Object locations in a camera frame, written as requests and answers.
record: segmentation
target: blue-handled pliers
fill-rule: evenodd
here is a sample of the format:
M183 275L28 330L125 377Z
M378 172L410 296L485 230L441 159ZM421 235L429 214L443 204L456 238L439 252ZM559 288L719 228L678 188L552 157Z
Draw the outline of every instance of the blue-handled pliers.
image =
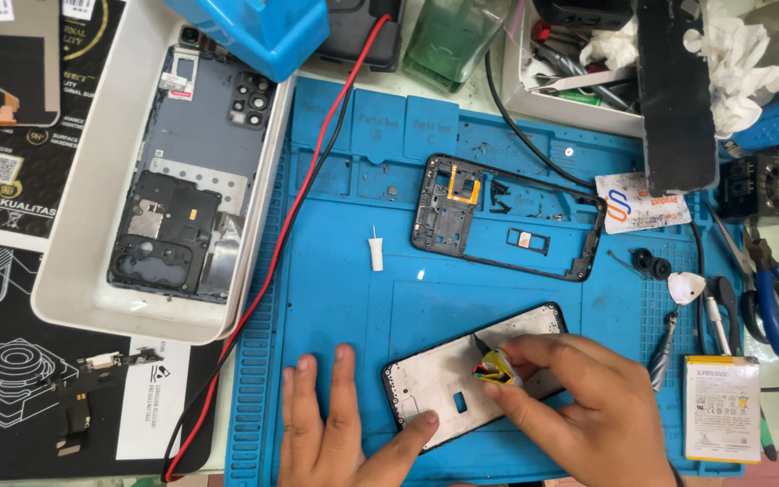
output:
M748 232L744 227L744 247L756 264L753 282L756 285L756 313L763 320L765 336L771 348L779 357L779 316L777 301L774 300L774 285L779 282L779 262L771 255L771 248L764 238L759 237L755 225Z
M708 204L711 217L720 229L720 233L726 240L732 256L738 263L743 277L744 293L741 295L742 320L748 333L761 343L770 344L771 349L779 357L779 307L774 294L779 299L779 263L771 255L771 249L764 238L759 237L759 230L751 226L750 232L743 229L744 246L756 264L753 264L744 253L735 245L729 231L720 221L717 212ZM756 324L756 316L763 322L765 336L759 331Z

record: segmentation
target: fingernail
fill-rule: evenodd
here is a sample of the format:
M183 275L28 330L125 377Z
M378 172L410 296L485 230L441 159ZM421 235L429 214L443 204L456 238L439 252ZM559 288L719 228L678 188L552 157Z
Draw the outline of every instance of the fingernail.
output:
M492 398L492 400L497 400L500 397L500 386L493 382L486 382L483 384L483 392L486 393L486 396Z

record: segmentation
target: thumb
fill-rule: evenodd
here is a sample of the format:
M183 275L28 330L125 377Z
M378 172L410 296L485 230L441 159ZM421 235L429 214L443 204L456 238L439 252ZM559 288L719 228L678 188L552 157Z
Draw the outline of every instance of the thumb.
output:
M417 416L360 467L357 485L401 485L439 425L434 411Z
M572 449L575 433L566 419L554 409L528 395L525 389L486 382L483 385L483 392L524 434L553 459L556 454Z

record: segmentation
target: blue silicone repair mat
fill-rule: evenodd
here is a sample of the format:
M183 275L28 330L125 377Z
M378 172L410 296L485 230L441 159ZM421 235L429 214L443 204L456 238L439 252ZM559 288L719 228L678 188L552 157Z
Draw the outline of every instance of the blue silicone repair mat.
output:
M265 276L280 219L305 177L319 127L340 89L337 83L298 80L253 288ZM542 123L519 125L553 161L583 179L643 170L638 139ZM410 242L411 227L425 161L435 152L568 184L544 169L500 117L460 110L444 101L356 90L341 135L298 215L275 281L236 351L225 469L228 486L275 485L283 429L281 370L295 365L301 354L314 354L319 363L318 395L326 411L333 348L342 341L357 352L362 448L367 456L396 433L381 367L540 303L557 302L570 332L647 363L663 333L663 316L674 303L665 282L643 281L607 252L629 262L630 249L646 247L668 259L674 271L696 272L696 246L688 225L621 235L603 231L591 276L584 283L420 251ZM489 197L482 198L472 221L468 253L566 271L571 259L581 254L582 238L595 216L591 207L567 194L516 184L511 184L510 193L500 197L512 206L505 215L489 212L495 206ZM695 196L687 199L709 249L706 273L740 282L726 261L719 236L710 231L707 208L700 209ZM371 270L367 239L372 226L384 238L382 272ZM510 227L549 236L548 255L508 245ZM668 455L684 474L740 475L741 465L690 461L682 455L679 357L698 353L694 323L695 305L682 308L673 363L657 394ZM569 394L562 393L547 402L559 406L570 401ZM452 481L489 484L565 476L504 418L420 456L406 485L442 487Z

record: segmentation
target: red wire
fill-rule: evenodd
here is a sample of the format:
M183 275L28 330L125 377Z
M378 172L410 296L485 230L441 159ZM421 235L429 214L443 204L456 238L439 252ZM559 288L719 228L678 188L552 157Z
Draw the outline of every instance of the red wire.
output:
M302 198L306 197L306 188L308 188L307 182L314 177L314 166L318 161L320 147L324 143L324 135L326 134L326 128L329 127L330 120L332 119L332 115L335 114L336 108L339 107L339 104L341 103L341 100L344 98L344 95L347 93L349 89L351 89L351 85L353 85L353 80L357 77L357 72L359 72L359 67L362 66L362 61L365 59L365 56L369 53L369 49L371 49L371 44L373 43L375 37L377 36L377 32L388 20L390 20L389 14L384 14L383 17L377 19L375 26L371 29L371 34L369 34L368 40L366 40L365 45L362 46L362 52L359 53L359 58L357 60L357 63L354 64L351 73L347 77L347 82L344 83L344 87L342 87L339 96L336 97L335 102L332 103L332 106L330 107L329 113L327 113L326 118L324 118L323 126L320 127L320 134L318 135L318 145L316 146L316 150L312 155L312 164L308 167L308 174L306 174L305 182L299 188L299 193L297 193L296 199L293 201L293 204L291 205L291 210L287 212L287 217L285 218L284 225L281 226L281 231L279 232L279 239L276 242L275 250L273 251L273 259L269 263L269 271L266 272L266 279L264 279L263 281L261 290L257 291L257 294L254 296L254 301L252 301L251 305L248 306L247 310L243 314L243 317L239 319L238 323L236 323L236 328L233 330L233 333L230 334L230 337L224 343L224 349L222 349L222 355L221 355L222 358L224 357L224 354L227 352L230 346L233 345L235 338L239 334L239 330L243 327L243 325L248 320L248 318L250 318L251 315L254 313L254 310L257 308L257 305L261 302L261 299L263 299L263 295L266 293L266 289L269 287L269 282L272 281L273 274L275 273L275 265L279 259L282 250L281 244L284 242L284 236L287 234L288 231L290 231L290 225L293 223L293 209L296 208L297 205L299 205L299 201L302 200ZM184 455L185 451L188 450L189 445L191 445L191 441L194 439L195 436L197 436L197 432L200 430L200 427L203 425L203 420L206 419L206 415L210 410L210 406L212 404L212 393L215 392L215 385L217 383L218 383L218 373L215 374L215 376L212 378L212 382L210 382L210 387L206 394L206 400L203 403L203 410L200 413L200 418L197 419L197 423L194 426L194 429L191 430L191 433L182 443L182 446L179 447L179 452L176 454L176 457L174 457L173 460L170 462L170 467L167 469L167 473L165 474L166 482L176 482L177 480L182 478L182 476L172 477L171 474L173 473L173 469L176 468L176 465L179 463L179 460Z

